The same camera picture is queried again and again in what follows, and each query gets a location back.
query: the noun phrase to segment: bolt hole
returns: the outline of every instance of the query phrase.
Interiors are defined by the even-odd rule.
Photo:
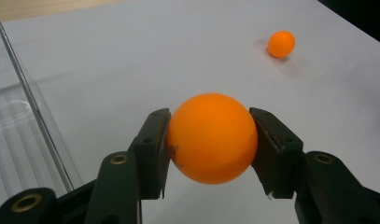
[[[117,224],[120,223],[120,218],[115,215],[110,215],[108,217],[103,218],[100,224]]]
[[[41,194],[26,195],[17,200],[11,207],[11,210],[16,213],[26,212],[41,202]]]
[[[117,155],[111,158],[110,162],[114,165],[119,165],[125,163],[127,160],[129,160],[127,155]]]
[[[358,217],[358,222],[360,224],[376,224],[376,222],[369,217]]]
[[[332,158],[328,155],[317,154],[315,160],[325,164],[332,164]]]

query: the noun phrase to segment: clear plastic container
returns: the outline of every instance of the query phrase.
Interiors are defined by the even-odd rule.
[[[41,91],[20,67],[0,22],[0,205],[25,189],[57,196],[83,184]]]

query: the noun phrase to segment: ping pong ball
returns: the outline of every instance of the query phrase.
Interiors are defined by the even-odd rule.
[[[295,37],[288,31],[274,33],[268,42],[269,53],[276,58],[288,56],[295,47]]]
[[[189,98],[172,115],[167,144],[182,174],[203,184],[222,184],[250,165],[258,136],[253,118],[238,101],[204,93]]]

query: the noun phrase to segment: orange ping pong ball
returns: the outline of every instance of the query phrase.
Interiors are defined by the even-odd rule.
[[[268,41],[268,51],[276,58],[288,56],[295,47],[295,37],[288,31],[274,33]]]
[[[204,93],[184,102],[172,115],[167,144],[181,173],[200,183],[222,184],[253,161],[258,136],[253,118],[238,101]]]

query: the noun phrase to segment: white surface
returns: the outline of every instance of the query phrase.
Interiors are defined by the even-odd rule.
[[[150,112],[218,91],[271,111],[304,151],[332,153],[380,192],[380,43],[319,2],[130,0],[4,25],[85,182]],[[297,39],[280,61],[265,51],[278,30]],[[270,201],[251,169],[213,187],[169,172],[144,223],[298,222],[294,201]]]

